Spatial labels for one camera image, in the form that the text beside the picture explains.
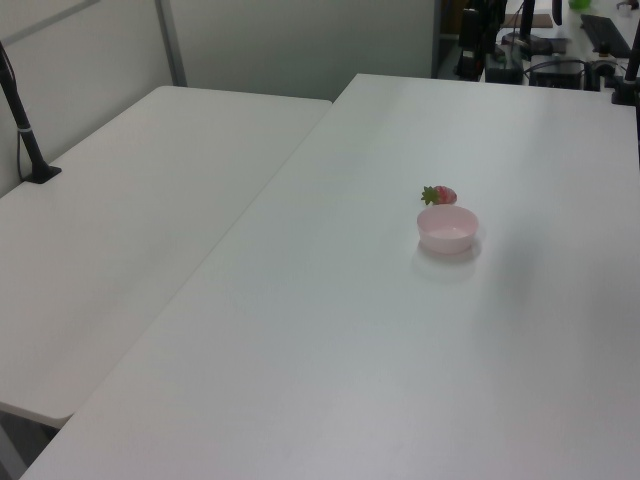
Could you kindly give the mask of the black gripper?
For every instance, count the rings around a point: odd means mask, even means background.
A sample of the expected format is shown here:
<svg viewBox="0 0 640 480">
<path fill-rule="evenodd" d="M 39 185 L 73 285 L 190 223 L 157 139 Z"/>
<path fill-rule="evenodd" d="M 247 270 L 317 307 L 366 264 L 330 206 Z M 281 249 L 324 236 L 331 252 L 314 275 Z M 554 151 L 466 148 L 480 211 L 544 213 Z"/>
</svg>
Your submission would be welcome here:
<svg viewBox="0 0 640 480">
<path fill-rule="evenodd" d="M 471 76 L 471 51 L 476 50 L 482 34 L 482 14 L 476 9 L 465 8 L 462 11 L 459 46 L 462 49 L 455 68 L 458 77 Z M 484 73 L 486 53 L 477 49 L 473 54 L 472 77 L 480 78 Z"/>
</svg>

